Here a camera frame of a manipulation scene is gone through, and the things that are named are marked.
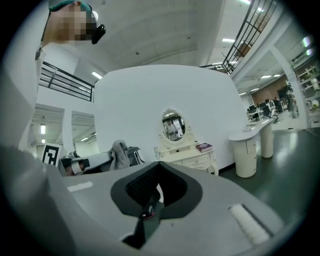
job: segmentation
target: metal railing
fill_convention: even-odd
[[[39,85],[85,101],[93,101],[95,87],[92,84],[45,61],[41,67]]]
[[[277,7],[276,0],[250,0],[240,30],[223,63],[201,66],[231,74],[254,45]]]

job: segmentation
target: oval mirror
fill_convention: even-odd
[[[185,134],[185,121],[178,113],[169,112],[162,117],[162,130],[168,140],[177,142]]]

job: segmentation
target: glossy floor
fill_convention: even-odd
[[[303,215],[320,177],[320,128],[274,130],[274,153],[261,157],[257,137],[256,174],[240,178],[236,169],[221,173],[273,208],[287,224]]]

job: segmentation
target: towel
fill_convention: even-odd
[[[130,167],[130,161],[128,158],[128,147],[123,140],[116,140],[112,144],[111,156],[113,158],[110,171],[119,170]]]

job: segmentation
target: book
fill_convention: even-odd
[[[212,150],[214,146],[208,144],[208,143],[202,143],[200,145],[195,146],[201,153],[207,152],[209,150]]]

